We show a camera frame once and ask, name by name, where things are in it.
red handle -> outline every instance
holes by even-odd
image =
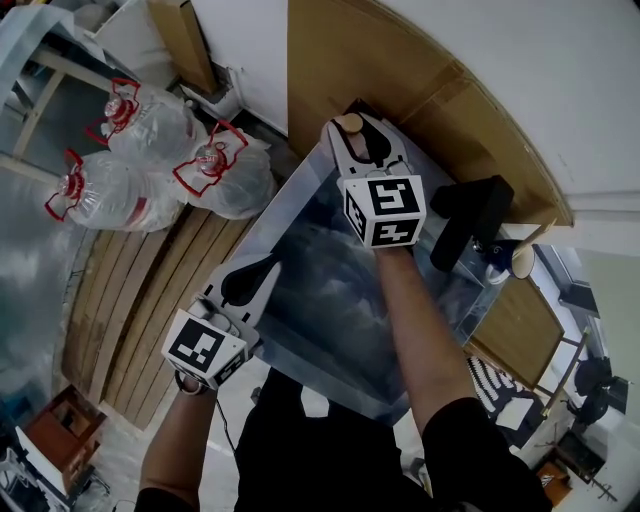
[[[75,202],[75,204],[72,204],[71,206],[69,206],[64,213],[62,214],[62,216],[58,215],[53,208],[51,208],[51,201],[53,201],[53,198],[56,196],[59,196],[60,194],[58,192],[56,192],[55,194],[53,194],[49,200],[44,203],[44,209],[47,210],[47,213],[49,215],[51,215],[54,219],[56,219],[58,222],[64,222],[64,218],[67,216],[67,212],[69,210],[71,210],[71,208],[75,208],[78,205],[78,201]]]
[[[133,93],[133,101],[135,102],[136,106],[133,109],[133,113],[138,111],[138,108],[140,107],[140,102],[138,101],[138,93],[140,92],[140,84],[138,82],[135,82],[133,80],[129,80],[128,78],[112,78],[111,79],[111,87],[113,89],[113,94],[118,94],[118,91],[116,90],[116,85],[120,85],[122,87],[126,86],[126,85],[130,85],[131,87],[133,87],[136,92]]]
[[[173,170],[173,176],[176,178],[176,180],[178,180],[178,183],[180,183],[180,185],[182,185],[184,188],[186,188],[191,194],[193,194],[196,197],[202,197],[203,194],[205,193],[205,191],[209,187],[212,187],[213,185],[217,185],[218,182],[222,179],[222,175],[224,174],[224,172],[228,171],[229,169],[231,169],[235,165],[235,163],[238,161],[238,155],[249,145],[249,142],[247,141],[246,137],[244,135],[242,135],[242,133],[240,133],[236,128],[234,128],[227,121],[220,120],[220,121],[218,121],[218,123],[216,124],[215,128],[211,132],[211,135],[209,136],[209,142],[207,144],[209,147],[211,147],[211,145],[213,143],[213,136],[217,133],[218,128],[220,128],[220,126],[224,126],[227,130],[231,131],[236,137],[238,137],[240,139],[240,141],[242,142],[242,147],[239,148],[233,154],[233,160],[231,161],[231,163],[228,163],[226,155],[219,148],[216,148],[216,151],[218,151],[218,154],[222,158],[224,158],[224,163],[222,164],[220,169],[217,170],[212,175],[212,178],[214,178],[214,181],[211,181],[210,183],[207,183],[207,185],[202,190],[196,190],[191,185],[189,185],[182,178],[182,176],[180,176],[180,172],[179,172],[180,169],[182,169],[183,167],[186,167],[188,165],[194,164],[198,160],[197,158],[194,158],[193,160],[191,160],[189,162],[184,162],[183,164],[180,164],[178,167],[176,167]]]
[[[138,82],[134,82],[133,80],[129,80],[128,78],[113,78],[111,80],[111,89],[113,91],[113,94],[116,94],[118,96],[120,96],[120,94],[118,93],[118,90],[116,89],[116,87],[117,86],[125,87],[127,85],[135,89],[135,92],[133,93],[134,108],[133,108],[133,111],[131,112],[131,114],[134,114],[135,112],[138,111],[138,108],[140,108],[140,102],[138,101],[138,92],[140,91],[140,84]],[[107,137],[104,137],[102,134],[98,135],[94,130],[97,124],[102,124],[105,121],[109,121],[109,118],[101,117],[100,119],[95,120],[93,123],[87,126],[84,129],[84,131],[89,137],[91,137],[93,140],[95,140],[99,144],[102,144],[103,146],[108,146],[109,139],[111,139],[111,136],[114,133],[120,133],[122,130],[124,130],[128,122],[128,119],[125,122],[123,122],[121,126],[120,125],[116,126]]]
[[[113,135],[113,132],[111,132],[109,134],[108,137],[104,137],[102,135],[98,135],[97,133],[95,133],[93,131],[93,128],[95,128],[95,126],[100,123],[104,123],[105,121],[108,121],[109,118],[108,117],[101,117],[100,119],[96,119],[93,123],[91,123],[89,126],[87,126],[84,129],[84,132],[91,137],[93,140],[97,141],[98,143],[102,144],[103,146],[108,146],[109,145],[109,139],[111,138],[111,135]]]
[[[73,149],[66,149],[64,152],[64,158],[65,161],[68,162],[71,166],[71,171],[69,172],[69,174],[78,174],[78,179],[82,180],[82,174],[81,174],[81,169],[82,169],[82,165],[84,163],[84,161],[82,160],[82,157],[80,157],[80,155],[78,155],[78,153],[76,153]],[[53,194],[49,200],[44,203],[44,209],[47,210],[47,213],[49,215],[51,215],[55,220],[57,220],[58,222],[64,222],[64,218],[67,216],[67,212],[69,210],[71,210],[71,208],[75,208],[76,206],[78,206],[78,203],[80,202],[80,195],[82,194],[82,189],[84,187],[84,184],[80,185],[78,187],[78,191],[77,193],[75,193],[71,198],[75,199],[76,202],[73,203],[71,206],[69,206],[64,213],[62,214],[62,216],[58,215],[53,208],[51,208],[51,201],[53,201],[53,199],[56,196],[59,196],[60,193],[56,192],[55,194]]]

white box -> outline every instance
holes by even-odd
[[[427,217],[422,179],[345,179],[344,214],[367,248],[413,245]]]
[[[162,347],[178,371],[218,389],[249,357],[247,344],[206,320],[178,310]]]

plastic water jug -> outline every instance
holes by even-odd
[[[218,132],[220,126],[226,131]],[[248,219],[276,194],[267,144],[219,121],[195,157],[173,171],[188,202],[227,219]]]
[[[171,225],[180,211],[160,174],[142,172],[109,151],[81,158],[69,149],[65,157],[71,170],[45,203],[60,222],[69,214],[92,229],[157,231]]]
[[[127,162],[141,168],[171,170],[193,158],[207,137],[204,125],[171,93],[125,79],[113,80],[106,118],[87,133]],[[94,133],[101,124],[102,136]]]

wire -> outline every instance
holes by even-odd
[[[116,512],[116,509],[118,508],[118,505],[120,505],[120,503],[131,503],[133,506],[136,505],[135,501],[131,501],[131,500],[118,500],[116,501],[116,504],[113,506],[113,509],[111,510],[111,512]]]
[[[216,398],[216,405],[218,406],[218,410],[220,411],[220,416],[222,417],[222,424],[224,425],[224,433],[227,436],[227,441],[229,442],[229,446],[231,447],[231,451],[233,452],[233,458],[236,458],[236,447],[233,446],[233,442],[231,441],[231,436],[229,436],[229,424],[227,423],[227,418],[222,412],[222,406],[220,405],[220,400]]]

black sleeve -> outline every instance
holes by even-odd
[[[509,452],[476,398],[440,409],[422,434],[425,461],[440,506],[469,503],[482,512],[548,512],[538,477]]]
[[[156,512],[157,510],[195,512],[191,505],[169,491],[152,487],[142,489],[138,494],[135,512]]]

